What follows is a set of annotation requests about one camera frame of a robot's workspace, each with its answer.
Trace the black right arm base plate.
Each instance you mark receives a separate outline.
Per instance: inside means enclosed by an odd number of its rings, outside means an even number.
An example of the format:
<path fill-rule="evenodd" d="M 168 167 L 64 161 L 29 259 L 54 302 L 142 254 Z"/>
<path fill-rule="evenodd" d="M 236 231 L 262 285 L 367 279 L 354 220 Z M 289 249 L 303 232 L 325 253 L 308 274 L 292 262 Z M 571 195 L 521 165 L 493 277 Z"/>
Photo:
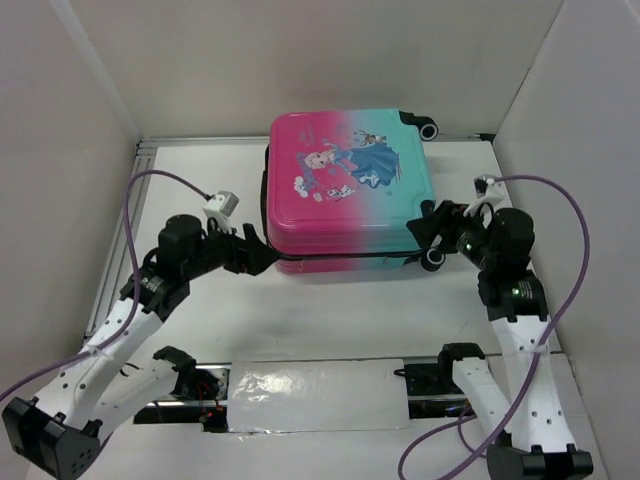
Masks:
<path fill-rule="evenodd" d="M 454 418 L 467 408 L 467 398 L 436 363 L 404 364 L 394 375 L 405 381 L 410 419 Z"/>

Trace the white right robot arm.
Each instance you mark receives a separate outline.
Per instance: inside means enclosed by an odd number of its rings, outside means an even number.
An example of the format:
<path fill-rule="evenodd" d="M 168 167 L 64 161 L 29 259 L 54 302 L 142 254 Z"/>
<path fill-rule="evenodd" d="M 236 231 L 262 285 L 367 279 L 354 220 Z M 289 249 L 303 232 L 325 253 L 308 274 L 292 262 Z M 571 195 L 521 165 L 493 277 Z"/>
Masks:
<path fill-rule="evenodd" d="M 423 266 L 437 269 L 459 253 L 479 270 L 478 293 L 499 340 L 509 391 L 502 392 L 481 349 L 445 345 L 436 379 L 448 392 L 462 391 L 487 436 L 492 479 L 585 479 L 594 471 L 565 419 L 548 351 L 552 324 L 540 280 L 530 269 L 534 223 L 515 208 L 479 209 L 444 201 L 421 204 L 407 223 L 423 248 Z"/>

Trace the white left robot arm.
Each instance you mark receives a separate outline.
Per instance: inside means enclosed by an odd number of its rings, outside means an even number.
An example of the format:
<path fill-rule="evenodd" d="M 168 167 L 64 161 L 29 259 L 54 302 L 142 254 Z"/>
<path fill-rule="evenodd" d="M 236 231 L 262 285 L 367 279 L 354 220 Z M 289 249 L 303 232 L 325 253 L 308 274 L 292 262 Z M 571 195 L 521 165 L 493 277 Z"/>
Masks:
<path fill-rule="evenodd" d="M 121 371 L 189 296 L 191 281 L 218 268 L 256 276 L 276 261 L 253 225 L 242 229 L 238 236 L 218 229 L 213 219 L 169 218 L 78 357 L 32 398 L 15 397 L 6 405 L 2 421 L 12 449 L 55 479 L 78 479 L 113 432 L 145 405 L 193 394 L 196 361 L 176 347 L 161 348 L 127 376 Z"/>

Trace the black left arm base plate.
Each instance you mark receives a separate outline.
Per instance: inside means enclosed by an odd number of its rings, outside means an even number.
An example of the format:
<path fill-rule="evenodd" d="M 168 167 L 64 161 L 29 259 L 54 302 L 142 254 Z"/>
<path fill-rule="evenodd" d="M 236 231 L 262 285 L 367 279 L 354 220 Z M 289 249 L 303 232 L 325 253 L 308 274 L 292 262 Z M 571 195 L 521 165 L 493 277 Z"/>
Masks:
<path fill-rule="evenodd" d="M 165 395 L 133 418 L 135 425 L 188 425 L 202 432 L 228 432 L 230 364 L 199 364 L 194 380 L 178 396 Z"/>

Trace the pink hard-shell suitcase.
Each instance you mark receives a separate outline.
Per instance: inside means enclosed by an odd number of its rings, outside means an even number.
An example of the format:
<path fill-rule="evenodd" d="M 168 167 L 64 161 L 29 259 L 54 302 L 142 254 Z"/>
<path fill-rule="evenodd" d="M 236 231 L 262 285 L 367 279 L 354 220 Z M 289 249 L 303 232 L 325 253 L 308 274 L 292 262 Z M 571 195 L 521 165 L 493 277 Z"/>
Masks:
<path fill-rule="evenodd" d="M 295 275 L 421 261 L 406 224 L 436 199 L 424 145 L 438 133 L 431 117 L 397 108 L 277 117 L 260 198 L 277 269 Z"/>

